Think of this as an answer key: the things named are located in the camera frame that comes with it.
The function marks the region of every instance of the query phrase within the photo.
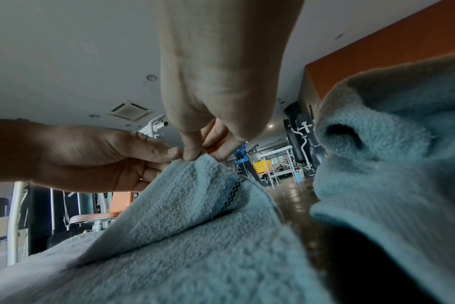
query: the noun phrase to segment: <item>ceiling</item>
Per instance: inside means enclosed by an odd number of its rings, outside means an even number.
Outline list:
[[[306,64],[437,1],[306,0],[282,63],[278,97],[285,103],[248,147],[285,136],[283,108],[298,99]],[[0,0],[0,118],[138,130],[164,113],[160,80],[146,79],[159,71],[146,1]],[[126,100],[155,113],[138,123],[106,115]],[[172,127],[162,131],[182,147]]]

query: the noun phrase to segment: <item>ceiling vent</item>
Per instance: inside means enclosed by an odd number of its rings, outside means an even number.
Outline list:
[[[133,104],[130,101],[125,101],[117,106],[114,110],[108,112],[108,114],[114,117],[122,118],[124,120],[129,120],[131,122],[137,122],[152,112],[154,111],[150,111],[146,108]]]

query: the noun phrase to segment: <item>blue shirt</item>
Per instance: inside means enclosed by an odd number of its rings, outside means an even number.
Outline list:
[[[244,162],[247,162],[249,161],[249,158],[248,156],[246,155],[245,153],[245,150],[246,150],[246,145],[242,145],[242,147],[240,149],[237,149],[237,151],[240,151],[242,155],[244,155],[244,158],[243,159],[238,159],[238,157],[236,156],[236,153],[234,153],[234,159],[237,161],[238,164],[242,164]]]

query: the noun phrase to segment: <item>towel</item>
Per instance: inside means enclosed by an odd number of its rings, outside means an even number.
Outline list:
[[[310,214],[378,244],[427,294],[455,304],[455,55],[337,84],[315,135]]]
[[[102,232],[0,271],[0,303],[332,303],[258,183],[173,162]]]

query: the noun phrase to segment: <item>brown floor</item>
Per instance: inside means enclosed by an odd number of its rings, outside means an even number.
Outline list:
[[[279,188],[268,191],[337,303],[436,303],[361,234],[312,219],[309,209],[318,202],[312,179],[283,179]]]

